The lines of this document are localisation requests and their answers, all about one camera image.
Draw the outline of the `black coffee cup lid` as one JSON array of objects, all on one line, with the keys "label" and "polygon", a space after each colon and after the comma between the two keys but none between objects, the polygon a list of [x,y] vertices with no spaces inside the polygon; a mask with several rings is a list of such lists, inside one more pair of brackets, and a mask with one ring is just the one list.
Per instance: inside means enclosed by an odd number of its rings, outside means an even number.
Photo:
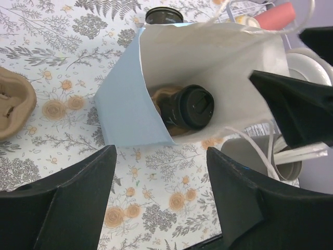
[{"label": "black coffee cup lid", "polygon": [[201,130],[206,127],[214,112],[214,98],[199,85],[189,85],[172,98],[174,123],[188,130]]}]

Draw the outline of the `black coffee cup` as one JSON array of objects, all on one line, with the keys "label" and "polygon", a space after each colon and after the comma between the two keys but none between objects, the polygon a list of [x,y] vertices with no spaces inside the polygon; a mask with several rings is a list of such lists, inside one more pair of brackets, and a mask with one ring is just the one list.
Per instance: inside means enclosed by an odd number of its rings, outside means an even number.
[{"label": "black coffee cup", "polygon": [[167,127],[177,126],[186,130],[191,129],[181,111],[183,94],[183,91],[178,91],[173,94],[162,93],[159,95],[157,104],[161,111],[161,118]]},{"label": "black coffee cup", "polygon": [[155,7],[146,12],[145,22],[147,24],[171,24],[183,23],[183,15],[171,7]]}]

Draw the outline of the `single brown cup carrier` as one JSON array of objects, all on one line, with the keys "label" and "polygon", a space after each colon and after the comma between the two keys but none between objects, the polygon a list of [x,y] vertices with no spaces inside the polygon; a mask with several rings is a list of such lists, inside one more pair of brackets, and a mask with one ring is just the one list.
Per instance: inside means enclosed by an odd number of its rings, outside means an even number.
[{"label": "single brown cup carrier", "polygon": [[151,100],[171,137],[189,134],[191,131],[190,129],[174,124],[173,121],[167,122],[167,115],[169,115],[171,108],[173,107],[171,97],[182,89],[183,87],[177,85],[165,86],[156,90],[151,95]]}]

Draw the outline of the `light blue paper bag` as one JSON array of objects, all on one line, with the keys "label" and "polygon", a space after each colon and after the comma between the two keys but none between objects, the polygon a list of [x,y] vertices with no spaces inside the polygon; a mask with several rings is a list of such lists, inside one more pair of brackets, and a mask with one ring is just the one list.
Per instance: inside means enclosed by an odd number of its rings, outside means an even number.
[{"label": "light blue paper bag", "polygon": [[[106,76],[95,95],[107,145],[176,145],[222,138],[272,119],[249,81],[259,70],[288,76],[282,41],[294,28],[269,31],[235,22],[147,24]],[[214,112],[201,130],[171,137],[151,95],[165,86],[199,85],[214,98]]]}]

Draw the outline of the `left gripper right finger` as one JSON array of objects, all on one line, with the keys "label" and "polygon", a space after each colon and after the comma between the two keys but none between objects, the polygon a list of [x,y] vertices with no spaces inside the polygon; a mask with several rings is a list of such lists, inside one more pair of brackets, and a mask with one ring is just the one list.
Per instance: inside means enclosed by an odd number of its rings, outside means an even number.
[{"label": "left gripper right finger", "polygon": [[282,183],[207,150],[228,249],[332,249],[332,196]]}]

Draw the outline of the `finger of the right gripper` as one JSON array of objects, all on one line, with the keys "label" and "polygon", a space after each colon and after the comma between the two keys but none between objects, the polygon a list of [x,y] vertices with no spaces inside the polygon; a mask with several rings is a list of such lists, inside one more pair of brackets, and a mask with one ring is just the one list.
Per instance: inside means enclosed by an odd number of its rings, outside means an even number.
[{"label": "finger of the right gripper", "polygon": [[333,28],[306,28],[299,34],[300,40],[321,59],[332,65],[333,63]]},{"label": "finger of the right gripper", "polygon": [[265,99],[288,146],[332,147],[332,86],[258,70],[249,80]]}]

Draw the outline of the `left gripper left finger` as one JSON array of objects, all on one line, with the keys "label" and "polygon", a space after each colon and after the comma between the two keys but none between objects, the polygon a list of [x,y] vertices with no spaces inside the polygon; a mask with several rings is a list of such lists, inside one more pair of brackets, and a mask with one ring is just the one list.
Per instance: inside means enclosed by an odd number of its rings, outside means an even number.
[{"label": "left gripper left finger", "polygon": [[97,249],[117,161],[105,146],[86,159],[1,192],[1,249]]}]

